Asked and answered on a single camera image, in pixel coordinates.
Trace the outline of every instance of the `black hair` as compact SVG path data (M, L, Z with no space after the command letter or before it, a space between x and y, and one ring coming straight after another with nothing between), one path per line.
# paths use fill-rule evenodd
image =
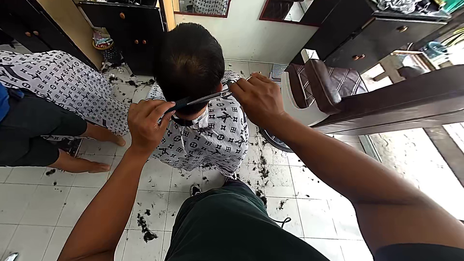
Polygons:
M224 76L221 45L208 30L195 23L182 23L165 33L158 61L154 76L167 101L213 94ZM194 104L177 111L192 115L207 104Z

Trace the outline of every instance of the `black comb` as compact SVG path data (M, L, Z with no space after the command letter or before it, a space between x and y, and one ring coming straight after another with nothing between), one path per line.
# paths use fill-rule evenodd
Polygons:
M187 104L188 104L189 102L191 102L190 96L189 96L189 97L185 97L185 98L183 98L183 99L180 99L180 100L176 101L174 107L169 108L169 110L167 110L166 113L172 112L172 111L174 111L174 110L178 110L178 109L180 109L180 108L183 108L183 107L187 106Z

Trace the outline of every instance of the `plastic bag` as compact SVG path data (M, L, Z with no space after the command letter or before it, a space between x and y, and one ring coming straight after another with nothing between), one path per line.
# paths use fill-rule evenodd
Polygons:
M391 8L402 13L412 13L416 10L416 4L422 0L378 0L377 8L385 10Z

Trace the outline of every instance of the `white wall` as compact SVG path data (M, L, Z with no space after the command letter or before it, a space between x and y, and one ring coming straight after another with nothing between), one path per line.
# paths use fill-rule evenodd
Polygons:
M225 59L289 63L317 27L259 20L265 0L231 0L227 18L175 14L175 22L203 25Z

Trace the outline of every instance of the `neck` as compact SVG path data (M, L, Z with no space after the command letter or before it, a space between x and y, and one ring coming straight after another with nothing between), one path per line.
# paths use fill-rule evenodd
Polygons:
M192 114L192 115L184 115L184 114L180 114L178 112L175 113L175 115L179 118L179 119L183 119L183 120L187 120L187 121L192 121L192 120L195 120L196 118L200 117L201 114L203 114L203 112L205 112L206 110L206 107L208 105L206 105L203 109L201 109L199 112L195 113L195 114Z

